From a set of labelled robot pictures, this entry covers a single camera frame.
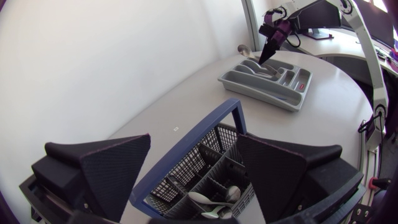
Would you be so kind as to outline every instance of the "window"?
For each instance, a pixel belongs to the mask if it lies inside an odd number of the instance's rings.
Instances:
[[[387,8],[384,5],[383,0],[364,0],[364,1],[370,2],[371,4],[375,5],[376,7],[383,10],[384,12],[387,12]]]

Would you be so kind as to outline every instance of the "desk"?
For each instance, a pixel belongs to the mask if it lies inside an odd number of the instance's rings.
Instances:
[[[225,100],[239,98],[248,132],[280,141],[343,146],[342,158],[358,166],[358,126],[372,109],[361,89],[345,72],[324,60],[295,52],[278,51],[273,57],[313,72],[302,109],[293,113],[274,105],[225,90],[218,76],[244,59],[236,55],[196,72],[146,108],[111,138],[149,133],[151,149],[137,181],[188,133]],[[234,125],[232,116],[223,123]],[[146,223],[149,217],[129,202],[122,223]],[[238,218],[241,223],[264,223],[256,198]]]
[[[300,37],[301,45],[298,48],[298,50],[305,54],[309,54],[319,58],[341,57],[343,58],[342,62],[340,61],[330,61],[330,62],[335,64],[337,67],[341,68],[342,70],[344,70],[346,73],[348,73],[348,75],[352,76],[354,79],[357,79],[367,84],[371,84],[369,80],[370,79],[369,70],[367,69],[368,65],[366,63],[365,55],[362,51],[362,46],[361,44],[356,43],[359,41],[358,38],[335,30],[321,29],[321,31],[325,33],[330,33],[335,38],[327,40],[314,40],[310,37],[300,34],[298,36]],[[350,32],[354,34],[354,32],[348,30],[343,30],[343,32]],[[288,39],[289,41],[291,41],[292,44],[297,45],[299,43],[296,36],[294,35],[289,36]],[[372,40],[372,42],[374,45],[386,50],[387,52],[389,51],[388,47],[380,44],[379,42],[375,40]],[[296,49],[291,47],[286,42],[283,44],[283,47],[285,47],[287,50],[296,51]],[[347,60],[348,58],[359,59],[360,61],[363,62],[358,63],[355,60]],[[386,69],[388,72],[394,74],[395,76],[398,76],[398,73],[391,68],[387,60],[379,59],[379,63],[383,69]],[[355,65],[355,68],[358,69],[357,73],[352,69],[353,65]]]

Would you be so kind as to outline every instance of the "dish rack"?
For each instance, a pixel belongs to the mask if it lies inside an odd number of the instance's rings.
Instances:
[[[232,112],[236,128],[220,123]],[[217,205],[191,200],[198,192],[214,202],[225,202],[226,189],[235,185],[241,197],[232,213],[238,217],[254,196],[236,147],[238,134],[246,134],[239,100],[231,98],[200,121],[133,188],[130,202],[153,218],[205,220],[203,212]]]

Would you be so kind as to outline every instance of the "tray handle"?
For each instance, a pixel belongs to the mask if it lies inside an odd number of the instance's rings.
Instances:
[[[246,134],[246,123],[244,122],[241,102],[235,98],[226,100],[179,140],[142,178],[130,194],[131,204],[150,217],[160,218],[159,212],[144,202],[145,197],[169,173],[170,169],[229,113],[233,115],[238,133]]]

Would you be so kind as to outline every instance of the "gray cutlery tray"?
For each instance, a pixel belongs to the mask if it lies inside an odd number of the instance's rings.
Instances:
[[[289,111],[299,111],[310,86],[312,72],[278,60],[269,59],[265,64],[280,74],[273,75],[253,59],[221,75],[218,81],[224,88],[276,105]]]

